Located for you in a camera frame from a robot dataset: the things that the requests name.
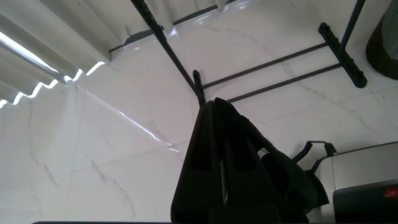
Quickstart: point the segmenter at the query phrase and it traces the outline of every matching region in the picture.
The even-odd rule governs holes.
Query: marble floor
[[[364,55],[388,2],[366,2],[348,46],[367,87],[355,88],[338,68],[234,106],[288,156],[310,139],[330,141],[338,152],[398,140],[398,82]],[[341,37],[354,4],[236,1],[178,25],[168,40],[185,68],[208,83],[322,43],[321,22]],[[112,58],[90,76],[0,110],[0,223],[170,221],[197,99],[154,37]],[[336,62],[319,49],[211,87],[206,98],[228,99]],[[324,155],[314,148],[300,165]]]

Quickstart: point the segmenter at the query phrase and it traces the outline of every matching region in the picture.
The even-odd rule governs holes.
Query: black metal frame
[[[267,62],[262,65],[258,65],[256,67],[247,69],[242,72],[238,72],[234,75],[230,75],[228,77],[221,78],[219,80],[216,80],[211,83],[204,84],[204,85],[202,85],[202,83],[201,83],[200,74],[197,70],[193,71],[194,82],[189,77],[187,71],[184,69],[180,60],[173,52],[170,45],[167,43],[167,39],[166,39],[165,35],[163,34],[161,27],[158,25],[158,23],[156,23],[156,20],[154,19],[153,15],[151,14],[151,12],[150,12],[149,8],[147,7],[146,3],[144,2],[144,0],[131,0],[131,2],[136,7],[138,12],[142,16],[142,18],[145,20],[146,24],[152,30],[152,32],[154,33],[154,35],[156,36],[156,38],[158,39],[160,44],[163,46],[163,48],[165,49],[165,51],[167,52],[169,57],[172,59],[175,66],[178,68],[178,70],[180,71],[180,73],[182,74],[184,79],[187,81],[187,83],[189,84],[189,86],[191,87],[193,92],[198,97],[200,106],[206,102],[205,93],[204,93],[205,88],[209,88],[211,86],[226,82],[228,80],[232,80],[234,78],[246,75],[248,73],[254,72],[254,71],[262,69],[262,68],[269,67],[271,65],[275,65],[277,63],[281,63],[285,60],[297,57],[299,55],[303,55],[305,53],[312,52],[316,49],[320,49],[320,48],[326,47],[326,46],[329,46],[331,51],[334,53],[335,57],[338,59],[339,63],[337,63],[335,65],[327,66],[325,68],[321,68],[319,70],[316,70],[316,71],[313,71],[313,72],[310,72],[310,73],[307,73],[307,74],[304,74],[304,75],[301,75],[301,76],[298,76],[295,78],[291,78],[289,80],[286,80],[286,81],[283,81],[283,82],[280,82],[280,83],[277,83],[277,84],[274,84],[271,86],[267,86],[265,88],[261,88],[259,90],[252,91],[250,93],[243,94],[241,96],[234,97],[227,101],[232,103],[232,102],[235,102],[238,100],[242,100],[247,97],[254,96],[259,93],[264,93],[265,91],[273,90],[275,88],[278,88],[278,87],[281,87],[284,85],[288,85],[293,82],[297,82],[297,81],[303,80],[305,78],[309,78],[309,77],[321,74],[323,72],[327,72],[327,71],[330,71],[330,70],[333,70],[336,68],[340,68],[340,67],[344,68],[344,70],[346,71],[346,73],[348,74],[348,76],[353,81],[353,83],[356,87],[363,88],[366,86],[366,84],[368,82],[367,79],[365,78],[363,72],[356,66],[356,64],[354,63],[354,60],[348,55],[348,53],[345,49],[347,42],[349,40],[349,37],[351,36],[351,33],[354,29],[355,23],[358,20],[359,13],[362,10],[365,0],[357,0],[341,43],[338,41],[338,39],[336,38],[334,33],[330,30],[330,27],[326,23],[323,22],[320,24],[318,31],[322,35],[323,39],[325,40],[324,43],[315,45],[313,47],[301,50],[299,52],[287,55],[282,58],[278,58],[271,62]]]

